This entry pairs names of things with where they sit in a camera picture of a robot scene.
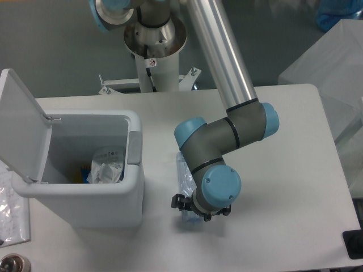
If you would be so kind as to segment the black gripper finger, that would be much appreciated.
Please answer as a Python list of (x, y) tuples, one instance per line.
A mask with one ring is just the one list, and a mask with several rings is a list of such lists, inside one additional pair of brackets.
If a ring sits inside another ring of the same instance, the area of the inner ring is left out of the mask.
[(210, 212), (210, 213), (206, 213), (203, 215), (203, 220), (205, 222), (209, 222), (211, 221), (213, 216), (217, 216), (217, 215), (223, 215), (223, 216), (228, 216), (231, 213), (231, 205), (228, 205), (218, 211), (215, 212)]
[(171, 207), (179, 211), (192, 211), (192, 199), (183, 194), (175, 194), (171, 200)]

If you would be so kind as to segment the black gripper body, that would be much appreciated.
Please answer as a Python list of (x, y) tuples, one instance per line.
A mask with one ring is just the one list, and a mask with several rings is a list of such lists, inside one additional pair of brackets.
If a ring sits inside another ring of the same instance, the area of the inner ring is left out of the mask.
[(213, 216), (220, 215), (224, 213), (224, 208), (218, 211), (207, 211), (202, 208), (193, 197), (187, 197), (188, 206), (195, 214), (202, 217), (204, 220), (211, 220)]

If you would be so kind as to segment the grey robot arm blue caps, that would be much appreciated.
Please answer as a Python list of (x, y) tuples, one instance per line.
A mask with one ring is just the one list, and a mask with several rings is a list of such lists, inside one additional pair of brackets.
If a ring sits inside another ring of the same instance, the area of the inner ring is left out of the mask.
[[(180, 90), (179, 53), (187, 31), (170, 1), (89, 1), (103, 31), (124, 28), (141, 92)], [(221, 1), (185, 1), (226, 116), (207, 123), (201, 117), (180, 123), (174, 136), (195, 181), (190, 196), (176, 194), (171, 206), (193, 211), (205, 221), (230, 214), (242, 181), (224, 155), (276, 133), (274, 107), (259, 101)]]

